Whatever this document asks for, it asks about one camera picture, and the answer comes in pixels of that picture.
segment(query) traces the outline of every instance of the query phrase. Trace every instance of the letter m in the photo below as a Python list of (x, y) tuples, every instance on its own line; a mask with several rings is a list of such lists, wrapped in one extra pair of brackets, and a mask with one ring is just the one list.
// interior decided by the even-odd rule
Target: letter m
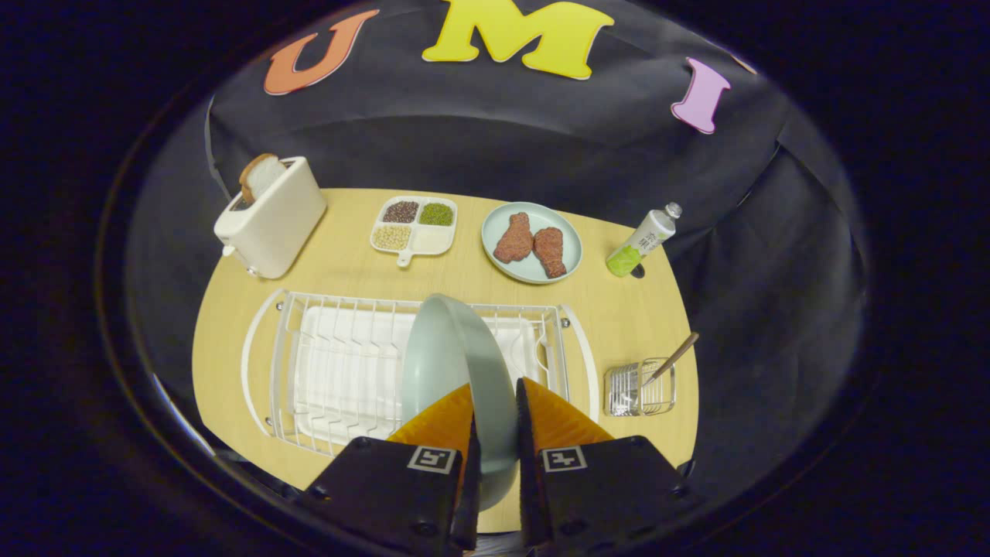
[(532, 69), (574, 79), (591, 75), (588, 53), (598, 31), (615, 20), (572, 2), (556, 2), (524, 16), (512, 0), (445, 0), (450, 3), (437, 44), (423, 51), (426, 61), (471, 61), (477, 29), (492, 59), (503, 62), (540, 37), (537, 49), (523, 56)]

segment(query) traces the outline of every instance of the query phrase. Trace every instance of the green liquid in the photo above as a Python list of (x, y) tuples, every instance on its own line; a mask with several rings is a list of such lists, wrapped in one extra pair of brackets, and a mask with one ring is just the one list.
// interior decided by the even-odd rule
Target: green liquid
[(619, 253), (605, 260), (605, 267), (609, 268), (612, 275), (624, 277), (631, 273), (642, 260), (643, 256), (636, 248), (626, 246)]

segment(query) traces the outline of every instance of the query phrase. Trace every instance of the dish rack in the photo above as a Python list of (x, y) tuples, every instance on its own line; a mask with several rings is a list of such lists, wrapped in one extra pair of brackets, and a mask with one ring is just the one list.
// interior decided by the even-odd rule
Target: dish rack
[[(250, 346), (261, 317), (283, 294), (275, 304), (280, 315), (265, 427), (248, 387)], [(273, 293), (258, 310), (242, 354), (245, 400), (261, 431), (331, 456), (357, 436), (387, 439), (402, 426), (403, 355), (421, 304), (284, 289)], [(495, 337), (513, 389), (518, 378), (526, 377), (569, 399), (561, 332), (571, 321), (577, 324), (569, 308), (467, 305)], [(591, 362), (577, 325), (582, 357)]]

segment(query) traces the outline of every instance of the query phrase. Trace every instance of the orange letter u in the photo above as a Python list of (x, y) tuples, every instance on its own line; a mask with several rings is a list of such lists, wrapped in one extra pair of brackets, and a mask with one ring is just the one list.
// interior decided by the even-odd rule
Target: orange letter u
[(296, 71), (296, 60), (307, 43), (316, 38), (314, 33), (296, 41), (275, 53), (271, 57), (271, 66), (268, 68), (268, 75), (264, 78), (264, 91), (269, 95), (284, 95), (297, 91), (303, 87), (309, 87), (318, 83), (331, 73), (337, 71), (341, 64), (347, 60), (350, 49), (354, 46), (354, 39), (361, 29), (361, 24), (378, 14), (378, 10), (370, 10), (355, 16), (351, 16), (341, 22), (337, 22), (330, 27), (334, 32), (334, 37), (327, 47), (327, 53), (319, 63), (309, 69)]

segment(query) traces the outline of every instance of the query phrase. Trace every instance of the black cloth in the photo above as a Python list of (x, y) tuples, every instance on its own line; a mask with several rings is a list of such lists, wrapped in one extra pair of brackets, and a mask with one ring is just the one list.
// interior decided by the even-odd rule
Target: black cloth
[[(134, 221), (130, 290), (155, 372), (192, 396), (196, 313), (221, 249), (213, 222), (259, 153), (308, 158), (322, 187), (526, 200), (629, 226), (677, 201), (665, 249), (702, 335), (692, 481), (714, 503), (783, 462), (836, 402), (862, 327), (868, 261), (841, 162), (724, 50), (634, 5), (584, 4), (616, 20), (586, 81), (524, 67), (532, 45), (496, 63), (476, 35), (472, 62), (423, 61), (446, 14), (434, 0), (375, 6), (347, 61), (316, 85), (264, 92), (283, 45), (232, 77), (162, 151)], [(365, 9), (288, 39), (319, 33), (297, 67), (323, 56), (333, 23)], [(687, 56), (732, 84), (710, 136), (670, 114), (691, 79)], [(210, 175), (206, 119), (226, 192)]]

